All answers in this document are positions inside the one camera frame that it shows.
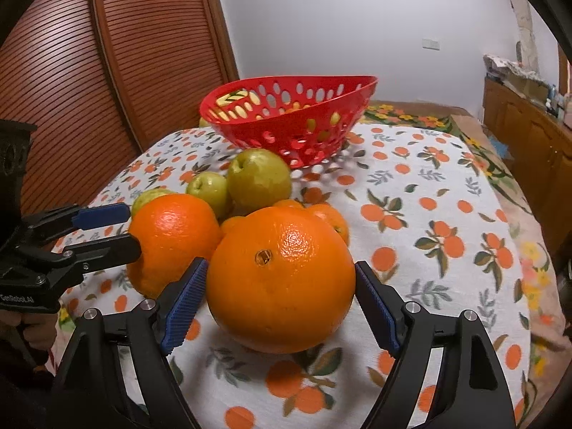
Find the left hand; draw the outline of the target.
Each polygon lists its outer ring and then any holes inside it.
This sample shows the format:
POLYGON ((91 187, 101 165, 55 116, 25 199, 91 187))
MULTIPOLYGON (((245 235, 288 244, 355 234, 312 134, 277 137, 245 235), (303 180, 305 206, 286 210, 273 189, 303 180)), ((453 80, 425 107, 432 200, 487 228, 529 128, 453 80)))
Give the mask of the left hand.
POLYGON ((48 351, 56 339, 56 314, 22 314, 1 311, 1 337, 6 338, 12 329, 23 326, 23 337, 32 349, 48 351))

